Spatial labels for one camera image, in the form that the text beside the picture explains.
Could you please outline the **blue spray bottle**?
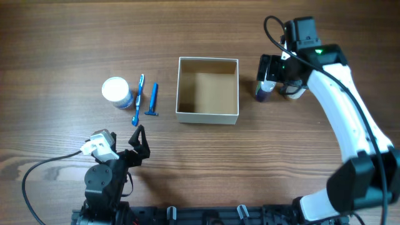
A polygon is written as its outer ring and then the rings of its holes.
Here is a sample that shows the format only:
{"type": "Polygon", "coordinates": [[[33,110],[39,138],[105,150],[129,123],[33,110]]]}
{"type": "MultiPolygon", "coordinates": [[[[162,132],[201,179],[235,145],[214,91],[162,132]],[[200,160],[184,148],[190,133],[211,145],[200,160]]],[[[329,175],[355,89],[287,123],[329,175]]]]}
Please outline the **blue spray bottle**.
{"type": "Polygon", "coordinates": [[[269,99],[276,82],[274,81],[259,81],[257,83],[255,98],[259,102],[265,102],[269,99]]]}

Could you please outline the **white tube with gold cap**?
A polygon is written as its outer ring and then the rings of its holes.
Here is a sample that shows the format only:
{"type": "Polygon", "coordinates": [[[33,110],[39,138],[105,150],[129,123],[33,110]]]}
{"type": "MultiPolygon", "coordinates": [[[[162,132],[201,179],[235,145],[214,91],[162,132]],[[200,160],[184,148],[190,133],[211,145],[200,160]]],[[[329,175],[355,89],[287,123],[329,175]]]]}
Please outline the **white tube with gold cap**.
{"type": "Polygon", "coordinates": [[[306,89],[304,88],[299,89],[298,87],[289,86],[284,91],[284,95],[289,100],[295,100],[300,98],[305,91],[306,89]]]}

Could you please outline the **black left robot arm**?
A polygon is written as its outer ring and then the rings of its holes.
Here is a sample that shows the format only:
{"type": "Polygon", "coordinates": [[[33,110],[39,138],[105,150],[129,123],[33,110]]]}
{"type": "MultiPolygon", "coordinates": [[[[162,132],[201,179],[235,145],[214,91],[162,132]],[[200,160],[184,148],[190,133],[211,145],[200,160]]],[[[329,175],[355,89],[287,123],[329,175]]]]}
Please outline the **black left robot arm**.
{"type": "Polygon", "coordinates": [[[72,225],[139,224],[138,217],[123,193],[126,182],[132,182],[129,168],[140,166],[150,157],[144,126],[140,125],[128,143],[132,150],[116,151],[116,134],[107,129],[94,132],[80,148],[84,155],[95,158],[96,165],[85,174],[86,200],[80,210],[73,211],[72,225]]]}

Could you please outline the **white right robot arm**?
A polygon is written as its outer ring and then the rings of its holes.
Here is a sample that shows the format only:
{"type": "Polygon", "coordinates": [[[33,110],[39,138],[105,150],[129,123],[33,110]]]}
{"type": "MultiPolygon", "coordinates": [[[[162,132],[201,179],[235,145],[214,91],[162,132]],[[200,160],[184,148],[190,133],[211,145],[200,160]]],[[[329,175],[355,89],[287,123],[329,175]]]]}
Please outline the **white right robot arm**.
{"type": "Polygon", "coordinates": [[[348,61],[336,44],[323,45],[312,17],[280,22],[276,46],[281,55],[264,54],[255,97],[265,101],[276,84],[290,99],[310,91],[319,101],[341,150],[342,166],[318,192],[294,199],[281,213],[289,224],[342,224],[360,209],[388,207],[399,199],[399,151],[379,129],[363,103],[348,61]]]}

